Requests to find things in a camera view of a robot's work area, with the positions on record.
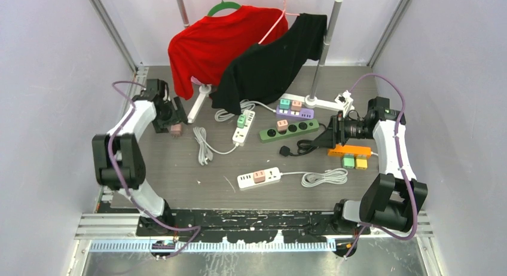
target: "purple power strip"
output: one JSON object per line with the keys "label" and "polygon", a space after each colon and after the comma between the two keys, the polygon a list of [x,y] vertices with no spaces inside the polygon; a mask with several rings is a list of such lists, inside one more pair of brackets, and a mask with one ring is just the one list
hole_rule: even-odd
{"label": "purple power strip", "polygon": [[276,115],[284,119],[296,119],[298,121],[305,121],[313,119],[313,110],[301,108],[301,112],[294,112],[291,110],[280,110],[280,106],[276,106]]}

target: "black t-shirt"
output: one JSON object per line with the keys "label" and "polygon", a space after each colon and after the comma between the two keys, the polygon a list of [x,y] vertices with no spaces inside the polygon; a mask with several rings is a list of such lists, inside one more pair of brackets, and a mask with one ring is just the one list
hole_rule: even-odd
{"label": "black t-shirt", "polygon": [[252,45],[225,70],[212,107],[240,115],[243,99],[273,103],[282,96],[307,59],[318,60],[326,15],[300,14],[292,27],[267,45]]}

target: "green hanger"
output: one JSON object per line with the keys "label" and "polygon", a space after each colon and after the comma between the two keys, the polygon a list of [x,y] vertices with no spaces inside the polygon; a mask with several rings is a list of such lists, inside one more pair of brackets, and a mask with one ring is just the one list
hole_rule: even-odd
{"label": "green hanger", "polygon": [[221,11],[221,10],[224,10],[224,9],[236,9],[236,10],[238,10],[240,7],[241,7],[241,5],[239,5],[236,2],[231,2],[231,1],[224,2],[224,0],[222,0],[222,2],[220,2],[219,4],[213,6],[213,8],[211,8],[211,10],[207,13],[207,15],[208,16],[213,16],[218,11]]}

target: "red t-shirt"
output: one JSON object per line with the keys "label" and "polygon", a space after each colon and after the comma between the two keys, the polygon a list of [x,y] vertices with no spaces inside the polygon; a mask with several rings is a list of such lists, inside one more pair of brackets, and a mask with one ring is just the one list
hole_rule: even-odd
{"label": "red t-shirt", "polygon": [[[241,6],[222,17],[206,16],[177,34],[167,52],[178,96],[188,100],[194,94],[190,78],[218,85],[225,68],[271,29],[282,11],[276,8]],[[287,32],[285,16],[262,44]]]}

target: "orange power strip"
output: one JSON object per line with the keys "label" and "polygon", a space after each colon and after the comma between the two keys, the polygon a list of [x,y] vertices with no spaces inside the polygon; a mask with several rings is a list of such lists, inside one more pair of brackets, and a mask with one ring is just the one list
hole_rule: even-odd
{"label": "orange power strip", "polygon": [[367,146],[349,146],[349,145],[337,145],[334,149],[328,149],[328,155],[330,157],[343,157],[345,154],[364,155],[366,158],[371,157],[371,148]]}

